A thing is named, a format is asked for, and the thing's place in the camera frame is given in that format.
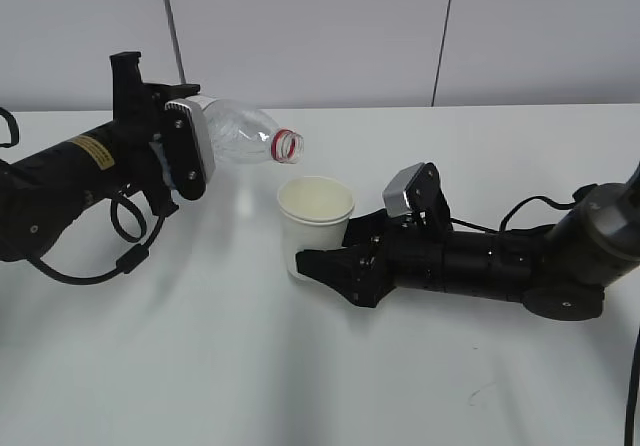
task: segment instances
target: clear plastic bottle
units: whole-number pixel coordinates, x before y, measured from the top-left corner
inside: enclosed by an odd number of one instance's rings
[[[265,112],[229,99],[188,98],[203,108],[216,161],[234,163],[296,163],[302,136],[282,129]]]

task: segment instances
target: white paper cup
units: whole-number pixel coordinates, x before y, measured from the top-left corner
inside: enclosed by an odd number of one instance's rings
[[[355,204],[349,188],[335,179],[306,176],[278,190],[282,212],[282,248],[287,270],[299,279],[296,253],[305,249],[338,249]]]

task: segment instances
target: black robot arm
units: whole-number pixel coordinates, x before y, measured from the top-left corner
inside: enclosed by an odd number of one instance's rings
[[[627,184],[589,185],[557,225],[497,231],[451,218],[436,167],[417,164],[383,193],[385,209],[349,222],[344,248],[303,251],[298,270],[357,306],[396,286],[522,303],[552,319],[602,313],[604,288],[640,263],[640,167]],[[483,232],[461,232],[458,223]]]
[[[113,120],[40,151],[15,164],[0,161],[0,261],[27,260],[43,273],[71,284],[95,284],[131,272],[148,256],[164,219],[177,210],[171,190],[187,199],[204,194],[213,172],[208,141],[199,141],[188,108],[180,101],[198,93],[195,84],[143,83],[140,53],[111,56]],[[19,140],[15,118],[6,110],[15,146]],[[142,213],[128,199],[142,192],[158,217],[147,231]],[[110,199],[111,219],[127,241],[139,243],[118,259],[109,272],[92,278],[58,273],[40,259],[60,234],[87,208]],[[124,231],[117,208],[128,209],[140,224],[140,235]]]

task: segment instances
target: yellow label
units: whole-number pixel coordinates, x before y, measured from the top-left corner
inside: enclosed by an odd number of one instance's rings
[[[75,138],[70,139],[69,142],[84,149],[89,156],[93,158],[102,171],[109,169],[116,164],[109,150],[105,148],[100,141],[96,141],[90,136],[76,136]]]

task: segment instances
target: white table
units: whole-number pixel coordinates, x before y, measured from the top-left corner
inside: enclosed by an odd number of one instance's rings
[[[336,177],[360,215],[382,206],[399,169],[433,161],[453,214],[496,226],[529,195],[568,201],[578,186],[626,181],[640,105],[271,113],[304,135],[304,160],[221,166],[134,274],[73,287],[0,265],[0,444],[622,444],[640,274],[584,323],[414,290],[358,309],[287,276],[275,192],[298,175]],[[110,114],[17,117],[9,160]],[[561,214],[531,205],[513,225]],[[46,259],[100,273],[126,248],[105,204]]]

